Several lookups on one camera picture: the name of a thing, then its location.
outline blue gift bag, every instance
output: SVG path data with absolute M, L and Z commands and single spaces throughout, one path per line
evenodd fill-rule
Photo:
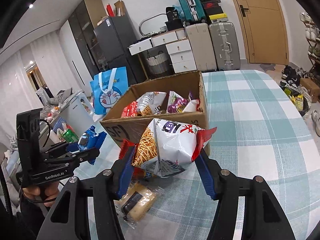
M 120 67 L 100 72 L 94 76 L 90 85 L 95 114 L 106 114 L 129 88 L 127 70 Z

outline drawer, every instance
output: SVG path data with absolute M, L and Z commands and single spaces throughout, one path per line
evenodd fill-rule
M 139 52 L 145 51 L 147 49 L 151 49 L 152 48 L 152 44 L 151 44 L 151 38 L 146 39 L 144 41 L 140 41 L 136 44 L 133 44 L 129 47 L 129 51 L 131 53 L 131 55 L 135 55 Z
M 196 63 L 194 60 L 183 61 L 173 64 L 173 69 L 175 73 L 197 70 Z
M 171 54 L 170 58 L 172 63 L 195 60 L 191 50 Z
M 173 43 L 167 44 L 166 47 L 169 54 L 191 50 L 189 40 L 173 42 Z
M 151 42 L 154 47 L 160 46 L 169 42 L 177 41 L 177 40 L 178 38 L 177 38 L 176 32 L 169 32 L 169 33 L 161 34 L 151 38 Z

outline wooden door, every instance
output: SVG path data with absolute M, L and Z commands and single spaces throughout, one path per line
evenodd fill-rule
M 287 32 L 278 0 L 233 0 L 250 63 L 289 63 Z

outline teal suitcase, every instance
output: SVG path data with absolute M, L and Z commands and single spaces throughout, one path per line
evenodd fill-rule
M 179 0 L 186 20 L 206 22 L 206 15 L 200 0 Z

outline checkered tablecloth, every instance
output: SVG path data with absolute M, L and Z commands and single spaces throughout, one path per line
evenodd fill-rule
M 265 73 L 204 73 L 210 127 L 217 126 L 210 158 L 235 175 L 268 182 L 293 228 L 305 239 L 320 219 L 320 156 L 295 106 Z M 93 177 L 110 168 L 119 148 L 110 137 L 96 164 L 83 163 L 75 174 Z M 206 239 L 217 207 L 206 195 L 195 164 L 171 178 L 152 182 L 162 195 L 136 229 L 121 221 L 125 239 Z M 92 200 L 92 239 L 97 239 Z M 244 198 L 239 198 L 234 239 L 241 238 Z

